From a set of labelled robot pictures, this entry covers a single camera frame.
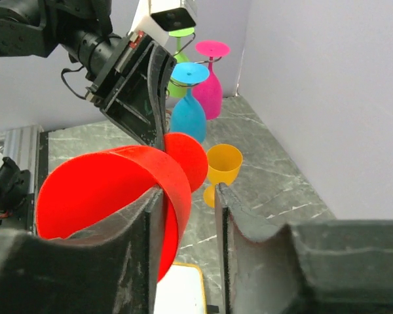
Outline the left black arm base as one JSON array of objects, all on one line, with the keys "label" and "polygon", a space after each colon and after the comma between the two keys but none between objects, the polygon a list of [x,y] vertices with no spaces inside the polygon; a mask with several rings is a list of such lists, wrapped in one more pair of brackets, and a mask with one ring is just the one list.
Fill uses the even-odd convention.
[{"label": "left black arm base", "polygon": [[0,228],[14,228],[36,234],[35,206],[39,190],[48,176],[48,133],[39,138],[37,168],[21,170],[0,152]]}]

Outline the aluminium rail frame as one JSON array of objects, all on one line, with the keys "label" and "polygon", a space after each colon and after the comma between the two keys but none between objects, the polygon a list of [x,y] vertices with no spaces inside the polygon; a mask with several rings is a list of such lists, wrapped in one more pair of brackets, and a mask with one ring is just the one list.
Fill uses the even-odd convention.
[{"label": "aluminium rail frame", "polygon": [[0,152],[12,158],[21,170],[34,173],[42,130],[40,125],[32,125],[0,132]]}]

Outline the small whiteboard wooden frame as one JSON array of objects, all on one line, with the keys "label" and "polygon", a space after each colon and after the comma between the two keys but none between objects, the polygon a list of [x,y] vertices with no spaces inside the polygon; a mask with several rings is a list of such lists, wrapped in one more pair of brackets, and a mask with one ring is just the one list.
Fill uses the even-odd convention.
[{"label": "small whiteboard wooden frame", "polygon": [[202,270],[195,264],[174,262],[157,284],[153,313],[207,313]]}]

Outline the green plastic wine glass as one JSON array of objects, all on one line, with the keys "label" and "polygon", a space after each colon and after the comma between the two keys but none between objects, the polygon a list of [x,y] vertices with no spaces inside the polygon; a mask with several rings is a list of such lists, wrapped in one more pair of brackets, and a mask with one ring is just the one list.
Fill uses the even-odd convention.
[{"label": "green plastic wine glass", "polygon": [[[189,58],[185,54],[184,50],[194,41],[195,29],[193,27],[179,29],[175,31],[170,31],[169,36],[174,37],[176,39],[176,51],[174,53],[174,57],[177,63],[189,62]],[[182,38],[189,37],[191,38],[185,43],[182,44]],[[172,79],[168,85],[169,96],[174,98],[182,98],[186,94],[186,88],[179,86],[179,82]]]}]

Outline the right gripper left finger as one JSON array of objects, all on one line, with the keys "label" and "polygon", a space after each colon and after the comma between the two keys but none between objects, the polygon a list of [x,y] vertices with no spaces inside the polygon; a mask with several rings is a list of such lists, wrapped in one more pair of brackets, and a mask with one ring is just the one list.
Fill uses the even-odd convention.
[{"label": "right gripper left finger", "polygon": [[164,194],[138,200],[68,239],[0,230],[0,313],[152,313]]}]

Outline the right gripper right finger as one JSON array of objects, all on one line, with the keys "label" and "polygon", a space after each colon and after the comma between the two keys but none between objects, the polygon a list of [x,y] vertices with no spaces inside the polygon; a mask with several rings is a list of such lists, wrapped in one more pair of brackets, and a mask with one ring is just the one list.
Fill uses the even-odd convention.
[{"label": "right gripper right finger", "polygon": [[393,313],[393,220],[254,216],[215,188],[226,313]]}]

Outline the blue plastic wine glass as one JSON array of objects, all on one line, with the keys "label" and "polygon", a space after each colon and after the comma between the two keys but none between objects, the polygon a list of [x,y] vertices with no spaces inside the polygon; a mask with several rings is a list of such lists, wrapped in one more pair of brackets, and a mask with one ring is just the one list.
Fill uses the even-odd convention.
[{"label": "blue plastic wine glass", "polygon": [[178,63],[172,73],[174,80],[186,87],[186,94],[173,108],[170,131],[187,134],[199,143],[206,138],[206,114],[200,102],[193,96],[193,87],[207,80],[209,70],[193,62]]}]

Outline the orange plastic wine glass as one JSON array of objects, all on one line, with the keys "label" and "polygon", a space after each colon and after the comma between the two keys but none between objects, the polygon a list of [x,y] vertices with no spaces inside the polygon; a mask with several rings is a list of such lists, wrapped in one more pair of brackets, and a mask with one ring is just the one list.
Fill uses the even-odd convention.
[{"label": "orange plastic wine glass", "polygon": [[208,174],[210,185],[205,189],[203,198],[207,206],[214,207],[215,185],[225,183],[230,185],[238,177],[243,163],[241,151],[230,144],[218,144],[211,147],[207,153]]}]

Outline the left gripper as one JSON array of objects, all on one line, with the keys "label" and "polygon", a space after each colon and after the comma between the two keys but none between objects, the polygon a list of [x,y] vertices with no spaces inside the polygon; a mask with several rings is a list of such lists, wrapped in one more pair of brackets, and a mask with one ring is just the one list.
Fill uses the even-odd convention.
[{"label": "left gripper", "polygon": [[90,102],[143,145],[164,150],[166,96],[176,59],[142,31],[123,38],[88,88]]}]

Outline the red plastic wine glass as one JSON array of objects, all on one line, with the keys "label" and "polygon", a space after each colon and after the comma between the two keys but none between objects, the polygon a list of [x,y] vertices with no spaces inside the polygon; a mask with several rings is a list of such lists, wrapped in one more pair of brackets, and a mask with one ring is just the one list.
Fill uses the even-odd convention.
[{"label": "red plastic wine glass", "polygon": [[37,198],[39,236],[65,239],[159,185],[167,197],[158,276],[162,280],[187,227],[192,193],[202,186],[208,172],[205,150],[193,137],[167,133],[164,144],[164,150],[146,145],[101,150],[59,165],[46,178]]}]

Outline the pink plastic wine glass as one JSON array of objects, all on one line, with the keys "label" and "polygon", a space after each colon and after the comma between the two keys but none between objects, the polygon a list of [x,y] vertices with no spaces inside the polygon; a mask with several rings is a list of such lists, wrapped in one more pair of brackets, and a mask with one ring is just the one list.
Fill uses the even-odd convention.
[{"label": "pink plastic wine glass", "polygon": [[210,40],[197,43],[195,49],[199,54],[208,57],[203,64],[207,64],[209,77],[193,88],[193,96],[204,109],[206,119],[214,120],[221,114],[223,99],[223,89],[214,72],[214,63],[227,56],[231,49],[223,42]]}]

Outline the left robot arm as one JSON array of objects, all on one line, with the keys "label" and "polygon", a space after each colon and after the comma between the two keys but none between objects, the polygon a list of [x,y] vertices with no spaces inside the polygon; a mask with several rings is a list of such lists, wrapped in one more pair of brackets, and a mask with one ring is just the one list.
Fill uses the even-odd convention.
[{"label": "left robot arm", "polygon": [[144,30],[114,34],[110,1],[0,1],[0,57],[45,58],[64,47],[86,70],[91,102],[137,142],[164,149],[176,59]]}]

